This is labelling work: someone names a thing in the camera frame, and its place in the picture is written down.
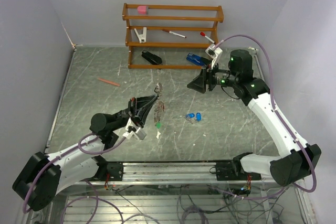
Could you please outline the red capped white marker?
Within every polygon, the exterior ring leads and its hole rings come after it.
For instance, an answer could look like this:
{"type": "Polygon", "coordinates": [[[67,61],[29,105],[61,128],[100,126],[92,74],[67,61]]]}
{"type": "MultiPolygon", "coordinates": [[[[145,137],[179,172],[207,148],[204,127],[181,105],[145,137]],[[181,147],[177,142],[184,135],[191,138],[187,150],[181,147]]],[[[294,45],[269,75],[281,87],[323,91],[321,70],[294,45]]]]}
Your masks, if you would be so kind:
{"type": "Polygon", "coordinates": [[[210,41],[211,44],[215,44],[215,41],[212,40],[209,36],[207,36],[204,32],[200,32],[200,35],[206,38],[208,41],[210,41]]]}

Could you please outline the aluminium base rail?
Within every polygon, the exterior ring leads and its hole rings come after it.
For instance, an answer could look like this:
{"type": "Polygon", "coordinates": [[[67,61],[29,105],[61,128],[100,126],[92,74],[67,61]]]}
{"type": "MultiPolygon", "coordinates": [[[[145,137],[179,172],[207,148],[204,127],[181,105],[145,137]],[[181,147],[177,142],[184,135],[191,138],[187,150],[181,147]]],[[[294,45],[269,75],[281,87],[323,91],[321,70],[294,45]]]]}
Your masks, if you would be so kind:
{"type": "Polygon", "coordinates": [[[123,163],[97,161],[93,158],[73,168],[48,168],[38,179],[40,182],[56,184],[58,190],[89,179],[115,184],[160,184],[160,183],[216,183],[221,181],[246,181],[248,176],[256,181],[270,181],[279,184],[269,174],[244,172],[230,160],[218,162],[168,162],[168,163],[123,163]]]}

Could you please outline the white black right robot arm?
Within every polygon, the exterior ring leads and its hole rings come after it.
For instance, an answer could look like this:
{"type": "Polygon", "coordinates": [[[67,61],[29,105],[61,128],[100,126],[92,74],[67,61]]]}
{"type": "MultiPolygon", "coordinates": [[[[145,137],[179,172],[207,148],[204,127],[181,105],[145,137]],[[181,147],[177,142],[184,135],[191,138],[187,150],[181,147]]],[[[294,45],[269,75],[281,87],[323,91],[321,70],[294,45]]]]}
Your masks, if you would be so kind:
{"type": "Polygon", "coordinates": [[[232,160],[231,172],[236,179],[249,173],[271,176],[280,186],[288,186],[311,175],[321,156],[317,144],[310,145],[285,118],[272,100],[270,88],[263,79],[254,77],[253,58],[247,50],[230,53],[228,69],[219,68],[223,53],[213,45],[205,52],[212,58],[207,66],[187,87],[200,93],[212,91],[216,86],[231,87],[243,104],[259,118],[278,150],[278,156],[243,153],[232,160]]]}

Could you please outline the brown wooden shelf rack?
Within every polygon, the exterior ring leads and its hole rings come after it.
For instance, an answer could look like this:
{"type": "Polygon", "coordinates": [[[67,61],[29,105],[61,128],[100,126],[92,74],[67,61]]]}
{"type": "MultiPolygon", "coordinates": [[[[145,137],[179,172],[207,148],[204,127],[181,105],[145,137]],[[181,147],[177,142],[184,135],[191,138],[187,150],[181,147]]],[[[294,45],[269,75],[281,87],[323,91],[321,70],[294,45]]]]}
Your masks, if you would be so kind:
{"type": "Polygon", "coordinates": [[[200,35],[204,32],[215,43],[218,42],[217,28],[224,21],[223,8],[218,6],[188,6],[188,5],[146,5],[147,15],[139,15],[137,7],[144,4],[124,3],[122,19],[126,23],[125,45],[128,48],[128,68],[130,69],[198,69],[198,66],[163,63],[152,65],[134,63],[133,53],[136,48],[183,48],[205,49],[211,42],[200,35]],[[142,33],[146,27],[146,43],[139,43],[134,28],[142,33]],[[185,35],[179,36],[162,31],[168,29],[185,35]]]}

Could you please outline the black stapler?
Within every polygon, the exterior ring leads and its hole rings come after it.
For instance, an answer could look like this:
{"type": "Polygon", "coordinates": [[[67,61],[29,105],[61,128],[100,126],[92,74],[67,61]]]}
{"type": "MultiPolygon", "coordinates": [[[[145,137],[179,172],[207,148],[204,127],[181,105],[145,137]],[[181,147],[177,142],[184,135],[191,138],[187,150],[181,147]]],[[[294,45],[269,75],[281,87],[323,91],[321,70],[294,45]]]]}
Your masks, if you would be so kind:
{"type": "Polygon", "coordinates": [[[162,65],[162,58],[149,51],[143,50],[141,56],[152,65],[162,65]]]}

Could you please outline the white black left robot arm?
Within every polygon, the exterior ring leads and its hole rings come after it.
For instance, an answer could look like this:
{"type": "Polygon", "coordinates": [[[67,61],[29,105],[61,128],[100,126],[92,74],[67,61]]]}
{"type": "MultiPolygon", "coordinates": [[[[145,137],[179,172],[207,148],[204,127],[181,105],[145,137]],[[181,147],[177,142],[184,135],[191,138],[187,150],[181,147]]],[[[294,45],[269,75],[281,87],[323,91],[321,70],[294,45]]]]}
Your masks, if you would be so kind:
{"type": "Polygon", "coordinates": [[[77,144],[51,154],[32,155],[12,185],[24,201],[23,213],[45,208],[59,192],[76,182],[104,179],[109,164],[102,155],[126,140],[145,139],[143,128],[158,99],[158,94],[131,98],[127,108],[115,114],[97,113],[91,118],[90,133],[77,144]]]}

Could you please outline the pink eraser block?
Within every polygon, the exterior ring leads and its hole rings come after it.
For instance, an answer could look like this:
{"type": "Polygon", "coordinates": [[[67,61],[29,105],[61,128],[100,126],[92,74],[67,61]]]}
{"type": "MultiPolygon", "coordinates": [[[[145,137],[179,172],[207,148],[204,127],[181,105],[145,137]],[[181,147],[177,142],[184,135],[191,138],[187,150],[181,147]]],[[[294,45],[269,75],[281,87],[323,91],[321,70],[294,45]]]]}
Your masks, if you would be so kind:
{"type": "Polygon", "coordinates": [[[137,7],[137,12],[139,15],[147,15],[148,14],[148,6],[141,5],[137,7]]]}

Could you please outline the red white marker pen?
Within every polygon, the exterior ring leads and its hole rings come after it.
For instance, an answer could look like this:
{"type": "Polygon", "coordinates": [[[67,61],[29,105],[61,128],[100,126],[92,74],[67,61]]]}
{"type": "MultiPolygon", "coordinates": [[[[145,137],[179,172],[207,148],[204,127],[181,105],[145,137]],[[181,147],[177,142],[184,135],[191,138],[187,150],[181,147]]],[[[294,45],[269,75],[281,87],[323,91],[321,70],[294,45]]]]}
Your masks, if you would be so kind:
{"type": "Polygon", "coordinates": [[[182,34],[179,34],[179,33],[176,33],[176,32],[173,32],[171,30],[168,30],[168,29],[162,29],[162,31],[166,32],[166,33],[169,33],[169,34],[172,34],[174,36],[179,36],[179,37],[182,37],[184,39],[186,39],[187,37],[185,35],[182,35],[182,34]]]}

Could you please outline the blue stapler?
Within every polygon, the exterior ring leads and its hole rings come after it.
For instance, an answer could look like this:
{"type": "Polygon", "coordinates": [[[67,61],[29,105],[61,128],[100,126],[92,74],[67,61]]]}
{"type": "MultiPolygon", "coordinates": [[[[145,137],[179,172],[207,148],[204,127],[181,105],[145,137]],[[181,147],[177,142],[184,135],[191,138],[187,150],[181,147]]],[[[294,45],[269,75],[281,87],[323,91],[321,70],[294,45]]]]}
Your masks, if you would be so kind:
{"type": "Polygon", "coordinates": [[[197,66],[207,66],[211,63],[211,61],[207,58],[200,57],[198,55],[189,53],[186,57],[186,60],[197,65],[197,66]]]}

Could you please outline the orange pencil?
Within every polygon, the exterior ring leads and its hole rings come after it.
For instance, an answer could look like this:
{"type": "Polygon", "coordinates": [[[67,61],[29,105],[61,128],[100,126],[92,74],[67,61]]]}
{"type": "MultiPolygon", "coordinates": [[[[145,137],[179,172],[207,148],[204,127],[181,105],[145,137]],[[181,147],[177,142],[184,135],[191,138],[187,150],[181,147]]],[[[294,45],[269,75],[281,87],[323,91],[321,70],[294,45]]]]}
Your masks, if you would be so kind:
{"type": "Polygon", "coordinates": [[[115,83],[115,82],[113,82],[113,81],[109,81],[109,80],[106,80],[106,79],[103,79],[103,78],[98,78],[98,80],[101,81],[101,82],[104,82],[104,83],[107,83],[107,84],[116,86],[116,87],[119,87],[119,86],[120,86],[120,84],[118,84],[118,83],[115,83]]]}

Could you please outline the white plastic clip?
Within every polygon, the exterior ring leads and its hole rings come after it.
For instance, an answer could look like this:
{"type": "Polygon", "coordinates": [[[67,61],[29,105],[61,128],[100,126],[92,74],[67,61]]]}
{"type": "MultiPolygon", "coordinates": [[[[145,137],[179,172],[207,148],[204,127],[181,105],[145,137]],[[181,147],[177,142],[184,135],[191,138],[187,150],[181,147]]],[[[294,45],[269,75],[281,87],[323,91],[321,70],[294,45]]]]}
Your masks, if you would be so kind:
{"type": "Polygon", "coordinates": [[[134,30],[134,32],[135,32],[135,34],[136,34],[136,36],[137,36],[137,38],[138,38],[138,40],[139,40],[139,43],[146,43],[146,32],[147,32],[147,28],[146,27],[143,27],[142,28],[142,33],[140,34],[139,32],[138,32],[138,30],[136,29],[136,28],[134,28],[133,29],[134,30]]]}

